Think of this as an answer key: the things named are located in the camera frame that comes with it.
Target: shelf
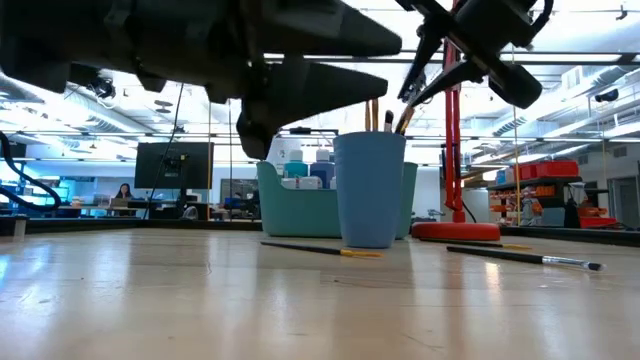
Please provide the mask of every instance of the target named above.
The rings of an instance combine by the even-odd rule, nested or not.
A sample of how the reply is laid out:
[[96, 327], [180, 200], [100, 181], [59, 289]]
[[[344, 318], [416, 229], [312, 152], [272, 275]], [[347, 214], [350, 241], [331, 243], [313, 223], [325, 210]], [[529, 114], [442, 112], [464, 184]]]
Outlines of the shelf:
[[[582, 178], [580, 176], [562, 177], [562, 178], [539, 178], [539, 179], [520, 181], [520, 188], [522, 189], [529, 185], [569, 184], [569, 183], [581, 182], [581, 181], [582, 181]], [[509, 190], [509, 189], [515, 189], [516, 187], [517, 185], [514, 183], [502, 184], [502, 185], [489, 186], [487, 190], [489, 191]]]

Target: white container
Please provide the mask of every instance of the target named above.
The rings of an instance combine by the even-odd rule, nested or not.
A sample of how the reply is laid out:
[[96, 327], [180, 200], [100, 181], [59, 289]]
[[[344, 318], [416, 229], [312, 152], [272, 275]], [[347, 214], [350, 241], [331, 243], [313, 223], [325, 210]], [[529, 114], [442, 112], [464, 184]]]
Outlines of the white container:
[[307, 176], [299, 179], [298, 189], [318, 190], [322, 188], [322, 180], [317, 176]]
[[298, 179], [282, 179], [282, 186], [287, 189], [295, 190], [298, 188]]

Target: bottle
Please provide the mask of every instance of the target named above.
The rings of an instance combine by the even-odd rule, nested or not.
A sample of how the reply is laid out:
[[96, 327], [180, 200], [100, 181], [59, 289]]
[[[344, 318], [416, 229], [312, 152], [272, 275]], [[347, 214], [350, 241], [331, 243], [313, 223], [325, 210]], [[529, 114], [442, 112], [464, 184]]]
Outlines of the bottle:
[[329, 161], [331, 153], [329, 150], [320, 149], [316, 151], [316, 162], [311, 164], [311, 176], [317, 176], [322, 181], [321, 189], [331, 187], [331, 179], [336, 172], [336, 165]]
[[284, 164], [284, 177], [297, 179], [309, 176], [309, 165], [302, 162], [302, 150], [291, 150], [289, 162]]

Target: red machine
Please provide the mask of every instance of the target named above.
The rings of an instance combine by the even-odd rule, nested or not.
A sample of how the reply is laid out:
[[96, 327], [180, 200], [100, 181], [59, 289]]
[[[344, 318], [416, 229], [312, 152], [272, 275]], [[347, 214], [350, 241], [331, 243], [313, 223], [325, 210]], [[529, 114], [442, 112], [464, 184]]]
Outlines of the red machine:
[[[458, 50], [445, 43], [445, 69], [459, 61]], [[453, 239], [471, 241], [498, 241], [500, 228], [496, 224], [467, 224], [462, 201], [462, 179], [460, 168], [460, 85], [445, 91], [446, 96], [446, 156], [445, 184], [447, 198], [445, 206], [453, 210], [453, 223], [417, 223], [412, 235], [421, 239]]]

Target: ceiling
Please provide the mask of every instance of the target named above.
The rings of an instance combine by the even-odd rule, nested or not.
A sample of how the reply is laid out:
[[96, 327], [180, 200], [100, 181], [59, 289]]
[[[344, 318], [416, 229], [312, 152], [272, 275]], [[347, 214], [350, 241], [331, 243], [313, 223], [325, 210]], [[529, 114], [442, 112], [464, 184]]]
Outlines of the ceiling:
[[[393, 0], [346, 0], [346, 3], [359, 9], [367, 16], [380, 22], [403, 38], [403, 48], [407, 51], [415, 50], [418, 38], [415, 35], [417, 26], [422, 19], [417, 13], [403, 11]], [[450, 7], [451, 1], [440, 0], [443, 6]], [[620, 15], [620, 6], [628, 11], [626, 18], [616, 20]], [[536, 4], [538, 13], [542, 9], [542, 1]], [[593, 0], [556, 0], [556, 7], [551, 21], [535, 39], [531, 56], [535, 59], [525, 66], [543, 85], [545, 94], [529, 110], [517, 111], [516, 116], [525, 118], [519, 128], [519, 136], [539, 137], [590, 137], [596, 132], [610, 131], [611, 136], [633, 136], [636, 132], [633, 125], [635, 116], [625, 117], [621, 123], [611, 115], [606, 119], [589, 119], [600, 113], [607, 113], [617, 107], [626, 106], [625, 111], [635, 111], [631, 106], [636, 96], [636, 78], [634, 69], [622, 74], [615, 83], [589, 86], [574, 89], [573, 93], [562, 88], [562, 75], [575, 68], [567, 65], [566, 61], [571, 53], [571, 59], [588, 61], [598, 54], [637, 52], [640, 49], [640, 2], [638, 1], [593, 1]], [[513, 56], [525, 58], [528, 56], [517, 50]], [[407, 73], [411, 58], [410, 52], [390, 58], [389, 62], [358, 62], [344, 59], [332, 62], [332, 65], [345, 67], [357, 71], [377, 75], [389, 81], [388, 94], [380, 99], [381, 112], [390, 109], [397, 115], [404, 105], [397, 100], [397, 94]], [[503, 59], [511, 57], [511, 49], [505, 49]], [[589, 74], [607, 69], [606, 66], [589, 68]], [[437, 64], [427, 67], [427, 77], [435, 77], [440, 69]], [[104, 143], [109, 145], [109, 153], [118, 158], [135, 157], [137, 141], [166, 141], [166, 138], [149, 138], [149, 134], [170, 133], [176, 116], [178, 103], [180, 104], [177, 121], [184, 126], [188, 134], [235, 134], [235, 122], [240, 113], [240, 102], [231, 101], [228, 104], [211, 104], [202, 87], [185, 84], [181, 93], [181, 84], [169, 82], [161, 93], [147, 92], [137, 78], [130, 74], [103, 71], [103, 75], [113, 79], [117, 89], [114, 99], [98, 103], [93, 94], [77, 84], [69, 84], [63, 95], [52, 94], [27, 84], [12, 81], [6, 77], [0, 79], [0, 94], [4, 101], [0, 101], [3, 111], [0, 111], [0, 129], [4, 131], [87, 131], [96, 133], [139, 133], [140, 136], [101, 136], [101, 137], [73, 137], [66, 138], [44, 133], [22, 136], [14, 135], [13, 140], [25, 143], [40, 143], [49, 146], [75, 146], [70, 150], [93, 152], [91, 145]], [[612, 86], [624, 88], [620, 99], [609, 104], [589, 104], [588, 97], [596, 90], [608, 89]], [[514, 136], [513, 129], [508, 128], [513, 121], [513, 108], [508, 106], [498, 96], [493, 94], [486, 84], [465, 83], [462, 87], [461, 98], [462, 135], [493, 137], [496, 132], [504, 137]], [[329, 113], [314, 116], [294, 123], [288, 127], [306, 126], [315, 129], [337, 129], [340, 133], [363, 130], [364, 104], [358, 104]], [[418, 153], [438, 153], [439, 144], [444, 136], [444, 97], [436, 96], [429, 104], [418, 108], [414, 120], [407, 131], [413, 136], [430, 136], [431, 140], [414, 140]], [[583, 126], [563, 131], [572, 124], [585, 121]], [[180, 141], [191, 140], [179, 138]], [[229, 139], [216, 139], [229, 143]], [[324, 143], [321, 138], [310, 139], [307, 143]], [[495, 140], [493, 142], [467, 140], [463, 149], [470, 162], [474, 158], [492, 152], [509, 152], [513, 150], [509, 141]]]

